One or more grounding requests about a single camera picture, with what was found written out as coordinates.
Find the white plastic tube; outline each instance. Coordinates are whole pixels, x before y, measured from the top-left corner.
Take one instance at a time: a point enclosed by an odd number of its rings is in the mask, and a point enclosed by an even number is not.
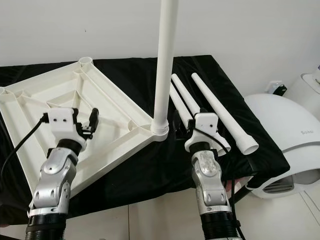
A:
[[[193,73],[191,77],[199,87],[207,101],[210,103],[215,113],[218,115],[225,127],[235,139],[236,146],[239,148],[241,153],[243,155],[248,155],[257,150],[259,148],[259,144],[254,140],[252,136],[248,135],[242,129],[242,127],[231,116],[231,114],[226,110],[226,108],[221,104],[216,96],[210,91],[210,89],[202,81],[198,74]]]
[[[170,97],[174,103],[175,108],[179,112],[180,118],[183,122],[183,125],[185,126],[185,129],[187,129],[189,120],[192,120],[193,118],[192,118],[191,114],[189,113],[186,105],[184,104],[184,102],[180,98],[179,94],[177,93],[177,90],[172,85],[172,83],[170,85]]]
[[[160,11],[158,60],[156,67],[156,84],[154,115],[151,131],[155,135],[167,135],[169,92],[174,59],[174,41],[177,25],[178,0],[162,0]]]
[[[176,88],[178,89],[179,93],[181,94],[183,100],[185,101],[186,105],[189,107],[193,116],[197,113],[200,113],[200,107],[191,96],[189,91],[186,89],[185,85],[181,82],[180,78],[177,74],[172,74],[171,79],[174,82]]]

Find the black cloth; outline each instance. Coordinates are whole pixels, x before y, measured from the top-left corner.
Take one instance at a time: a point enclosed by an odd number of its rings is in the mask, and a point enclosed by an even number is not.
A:
[[[146,113],[153,116],[156,58],[100,59],[93,62]],[[70,63],[0,67],[0,86],[11,85]],[[256,152],[242,155],[230,133],[221,122],[218,123],[219,133],[231,146],[230,158],[219,158],[223,180],[230,180],[233,172],[235,178],[254,176],[248,186],[257,188],[267,179],[289,170],[290,166],[281,150],[212,56],[175,57],[172,72],[179,76],[198,104],[212,112],[211,106],[191,78],[192,73],[198,73],[236,121],[259,143]],[[167,139],[163,142],[152,142],[73,197],[70,200],[69,217],[132,204],[194,187],[191,178],[191,156],[185,151],[185,140],[177,139],[172,128],[174,112],[175,107],[170,100],[170,132]],[[13,146],[2,118],[0,136],[0,163],[3,164]],[[25,208],[31,201],[31,193],[17,157],[11,159],[7,173],[5,179],[12,183],[7,187],[10,187],[13,195],[6,190],[1,192],[0,223],[25,224],[28,220],[26,214],[17,206]]]

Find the white pole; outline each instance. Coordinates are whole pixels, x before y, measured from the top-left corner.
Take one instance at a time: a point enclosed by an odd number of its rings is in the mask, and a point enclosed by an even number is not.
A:
[[[191,94],[186,89],[185,85],[181,82],[177,74],[172,74],[171,79],[174,82],[176,88],[178,89],[179,93],[181,94],[183,100],[185,101],[186,105],[189,107],[193,116],[197,113],[200,113],[200,107]]]
[[[188,122],[189,120],[192,120],[192,116],[189,113],[186,105],[184,104],[184,102],[181,100],[179,94],[177,93],[175,87],[172,85],[170,85],[170,97],[174,103],[175,108],[178,110],[180,118],[183,122],[183,125],[185,126],[185,129],[188,129]]]
[[[231,116],[227,109],[221,104],[216,96],[210,91],[207,85],[202,81],[198,74],[193,73],[191,75],[196,85],[201,90],[215,113],[219,116],[225,127],[233,136],[236,142],[236,146],[240,149],[241,153],[248,155],[258,149],[259,144],[254,138],[248,135],[243,128],[237,123],[237,121]]]
[[[166,136],[169,132],[167,115],[177,14],[178,0],[161,1],[154,115],[151,122],[151,131],[158,136]]]

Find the white plastic tray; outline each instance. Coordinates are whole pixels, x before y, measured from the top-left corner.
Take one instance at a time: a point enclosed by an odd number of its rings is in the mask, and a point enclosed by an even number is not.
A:
[[[152,141],[152,118],[103,75],[90,57],[27,80],[0,87],[0,111],[16,146],[49,108],[78,108],[78,122],[88,122],[92,108],[99,124],[79,155],[71,185],[73,197]],[[43,123],[17,155],[32,194],[49,148],[57,143],[50,125]]]

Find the white wall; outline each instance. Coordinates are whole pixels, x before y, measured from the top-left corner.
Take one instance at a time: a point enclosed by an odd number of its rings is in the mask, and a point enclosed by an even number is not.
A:
[[[0,1],[0,66],[155,57],[160,0]],[[180,0],[176,56],[211,54],[244,95],[320,64],[319,0]]]

